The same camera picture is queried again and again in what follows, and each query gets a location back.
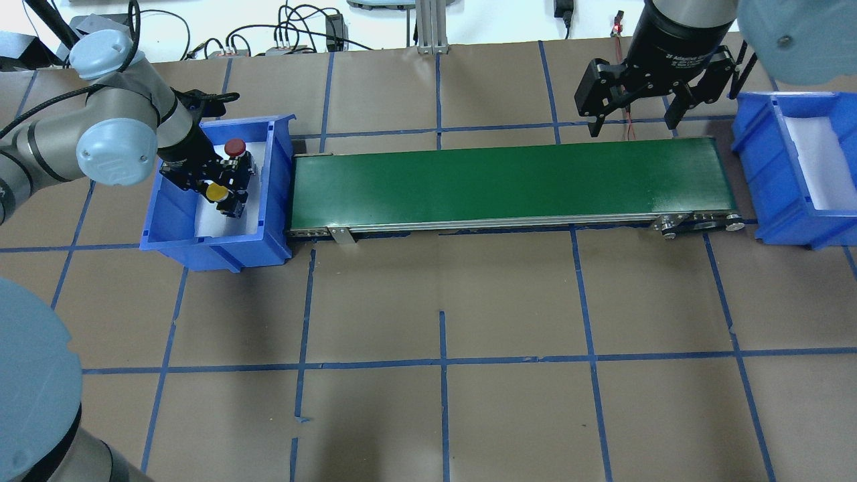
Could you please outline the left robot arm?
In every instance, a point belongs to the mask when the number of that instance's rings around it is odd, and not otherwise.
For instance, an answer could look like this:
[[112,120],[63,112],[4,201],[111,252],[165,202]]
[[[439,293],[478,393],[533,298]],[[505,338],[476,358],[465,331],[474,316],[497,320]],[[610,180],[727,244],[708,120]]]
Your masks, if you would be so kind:
[[41,189],[86,177],[134,185],[154,171],[238,218],[256,168],[241,141],[224,155],[201,128],[236,92],[172,88],[140,49],[140,3],[131,1],[128,33],[104,29],[78,39],[70,66],[86,86],[43,101],[2,128],[2,222]]

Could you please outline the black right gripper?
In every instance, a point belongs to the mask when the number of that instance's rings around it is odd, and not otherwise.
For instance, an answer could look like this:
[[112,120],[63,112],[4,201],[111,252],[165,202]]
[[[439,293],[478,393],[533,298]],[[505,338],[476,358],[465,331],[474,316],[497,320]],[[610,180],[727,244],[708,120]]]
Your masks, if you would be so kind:
[[612,112],[642,98],[672,94],[664,121],[668,129],[676,129],[689,110],[719,100],[737,71],[726,46],[717,46],[699,61],[692,65],[691,58],[659,51],[630,56],[620,64],[593,59],[574,94],[576,110],[588,118],[589,133],[597,138]]

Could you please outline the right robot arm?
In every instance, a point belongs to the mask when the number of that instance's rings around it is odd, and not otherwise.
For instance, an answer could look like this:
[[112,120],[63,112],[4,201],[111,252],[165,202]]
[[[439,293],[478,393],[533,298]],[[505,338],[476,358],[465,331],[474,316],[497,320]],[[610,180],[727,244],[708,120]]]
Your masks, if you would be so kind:
[[734,100],[761,65],[792,85],[855,74],[854,1],[646,1],[625,57],[595,58],[574,95],[591,137],[643,98],[670,96],[664,121]]

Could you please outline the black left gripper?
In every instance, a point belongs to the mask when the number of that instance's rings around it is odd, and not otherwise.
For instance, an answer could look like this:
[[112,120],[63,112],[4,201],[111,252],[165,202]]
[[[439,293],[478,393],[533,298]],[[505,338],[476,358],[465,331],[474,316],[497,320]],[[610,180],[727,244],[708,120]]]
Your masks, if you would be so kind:
[[251,152],[244,151],[229,158],[212,152],[191,159],[169,149],[160,149],[159,156],[159,173],[178,189],[192,190],[205,198],[204,190],[209,183],[226,186],[232,194],[218,201],[218,211],[228,218],[241,218],[248,201],[250,178],[258,171]]

